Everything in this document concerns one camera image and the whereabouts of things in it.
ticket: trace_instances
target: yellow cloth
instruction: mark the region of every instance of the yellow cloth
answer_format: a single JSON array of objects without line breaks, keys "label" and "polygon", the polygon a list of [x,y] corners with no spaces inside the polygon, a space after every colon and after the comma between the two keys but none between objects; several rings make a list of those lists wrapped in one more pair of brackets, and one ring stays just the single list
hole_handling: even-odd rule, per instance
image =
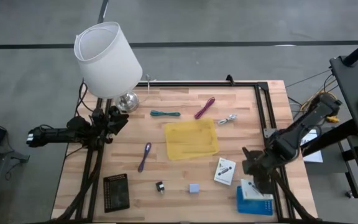
[{"label": "yellow cloth", "polygon": [[165,137],[171,160],[208,156],[219,151],[212,119],[166,124]]}]

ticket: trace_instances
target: white card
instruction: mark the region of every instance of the white card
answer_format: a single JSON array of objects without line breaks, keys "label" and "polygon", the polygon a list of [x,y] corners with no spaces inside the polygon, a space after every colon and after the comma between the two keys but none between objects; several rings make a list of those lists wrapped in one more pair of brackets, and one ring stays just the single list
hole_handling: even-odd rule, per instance
[{"label": "white card", "polygon": [[216,168],[214,180],[222,184],[231,185],[236,162],[219,158],[218,167]]}]

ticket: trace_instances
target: white box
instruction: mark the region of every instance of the white box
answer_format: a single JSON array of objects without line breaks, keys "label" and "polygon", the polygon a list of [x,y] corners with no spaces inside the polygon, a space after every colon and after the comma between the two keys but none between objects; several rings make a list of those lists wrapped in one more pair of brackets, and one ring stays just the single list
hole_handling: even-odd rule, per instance
[{"label": "white box", "polygon": [[241,191],[244,200],[273,200],[272,194],[260,193],[253,180],[241,179]]},{"label": "white box", "polygon": [[218,167],[216,168],[214,180],[222,184],[231,185],[236,162],[219,158]]}]

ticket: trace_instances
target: lamp base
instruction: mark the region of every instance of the lamp base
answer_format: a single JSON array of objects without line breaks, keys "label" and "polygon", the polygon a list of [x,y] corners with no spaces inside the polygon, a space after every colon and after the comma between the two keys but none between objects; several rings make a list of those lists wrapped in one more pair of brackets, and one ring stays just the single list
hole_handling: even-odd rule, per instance
[{"label": "lamp base", "polygon": [[129,92],[119,98],[114,99],[117,108],[123,113],[131,113],[139,106],[139,99],[133,92]]}]

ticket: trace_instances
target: blue box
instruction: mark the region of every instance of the blue box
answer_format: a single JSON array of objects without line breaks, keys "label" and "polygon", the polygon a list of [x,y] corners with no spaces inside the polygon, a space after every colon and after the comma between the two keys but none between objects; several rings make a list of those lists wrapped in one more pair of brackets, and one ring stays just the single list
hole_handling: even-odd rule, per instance
[{"label": "blue box", "polygon": [[273,200],[244,200],[241,186],[237,187],[237,211],[254,215],[273,215]]}]

